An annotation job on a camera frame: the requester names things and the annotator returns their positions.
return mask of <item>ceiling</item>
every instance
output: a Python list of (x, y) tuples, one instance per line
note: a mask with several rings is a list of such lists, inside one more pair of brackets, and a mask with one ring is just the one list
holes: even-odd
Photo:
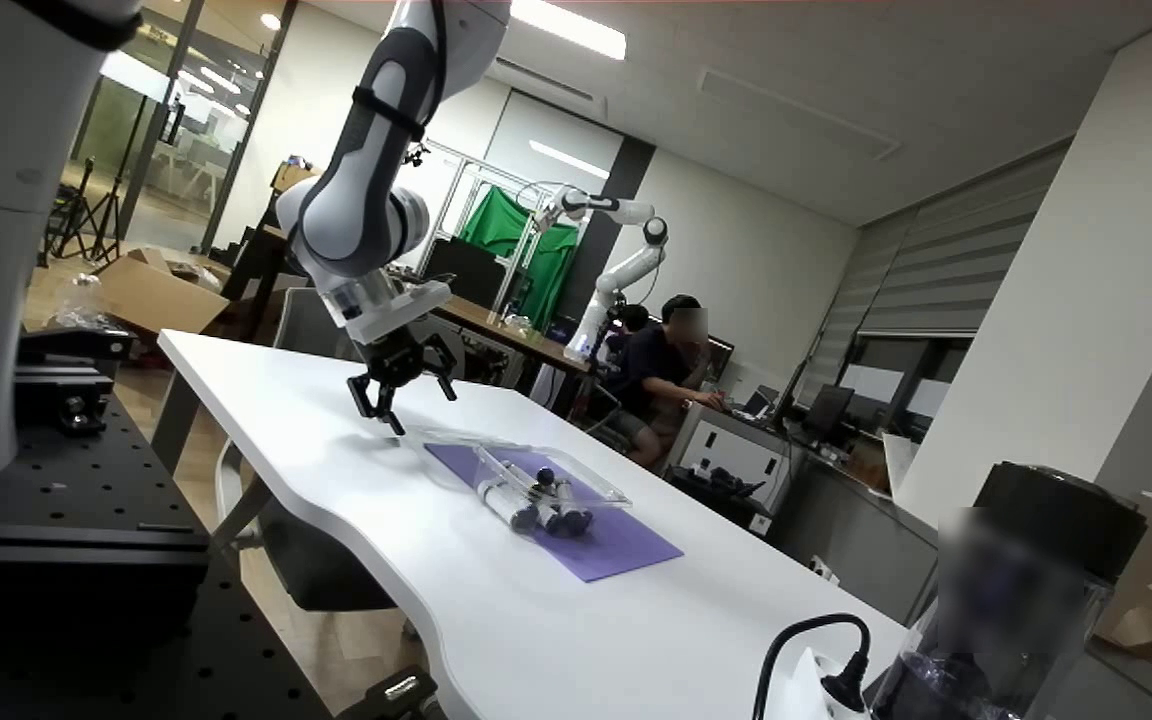
[[(310, 5), (377, 34), (393, 10)], [(1072, 137), (1152, 34), (1152, 0), (566, 5), (626, 29), (627, 60), (514, 25), (498, 82), (850, 226)]]

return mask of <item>man sitting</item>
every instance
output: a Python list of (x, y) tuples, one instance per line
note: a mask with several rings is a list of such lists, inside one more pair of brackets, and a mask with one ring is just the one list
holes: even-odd
[(699, 299), (671, 298), (659, 307), (659, 326), (634, 335), (619, 358), (619, 409), (608, 415), (634, 441), (634, 459), (659, 468), (667, 456), (689, 405), (722, 409), (722, 393), (699, 393), (698, 383), (709, 372), (704, 335), (699, 335)]

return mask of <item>table leg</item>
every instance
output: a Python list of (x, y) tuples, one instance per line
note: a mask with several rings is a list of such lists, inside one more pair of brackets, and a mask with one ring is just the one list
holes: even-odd
[(160, 426), (153, 428), (153, 441), (150, 441), (170, 473), (176, 473), (182, 465), (195, 413), (202, 413), (202, 398), (182, 378), (171, 378), (171, 387), (160, 409)]

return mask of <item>purple mat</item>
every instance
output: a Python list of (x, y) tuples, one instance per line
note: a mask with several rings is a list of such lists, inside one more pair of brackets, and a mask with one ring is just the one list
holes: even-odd
[[(483, 459), (469, 446), (424, 446), (424, 454), (436, 456), (469, 489), (488, 479)], [(518, 465), (534, 477), (539, 468), (553, 468), (559, 479), (574, 483), (575, 502), (584, 507), (591, 507), (591, 527), (580, 540), (559, 540), (559, 538), (543, 538), (543, 532), (534, 538), (539, 549), (549, 549), (549, 557), (556, 557), (584, 583), (626, 578), (638, 569), (653, 569), (653, 565), (667, 565), (667, 560), (686, 557), (665, 538), (658, 538), (653, 527), (634, 522), (626, 507), (608, 507), (606, 498), (595, 498), (590, 483), (580, 483), (580, 477), (574, 477), (566, 465), (553, 465), (549, 456), (539, 456), (534, 450), (518, 450), (518, 446), (483, 446), (483, 454), (492, 454), (498, 459)]]

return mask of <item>white table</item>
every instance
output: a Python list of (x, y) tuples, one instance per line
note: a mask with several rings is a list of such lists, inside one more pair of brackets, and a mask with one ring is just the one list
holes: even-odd
[[(359, 419), (343, 382), (359, 365), (166, 333), (160, 348), (240, 446), (270, 492), (343, 540), (424, 636), (454, 718), (480, 720), (749, 720), (769, 640), (806, 618), (857, 612), (871, 629), (871, 675), (903, 629), (826, 583), (743, 527), (556, 419), (530, 398), (434, 382), (400, 393), (409, 435)], [(627, 512), (686, 557), (580, 583), (508, 532), (469, 489), (436, 473), (424, 441), (534, 446), (627, 498)], [(816, 647), (828, 667), (857, 629), (792, 640), (781, 667)]]

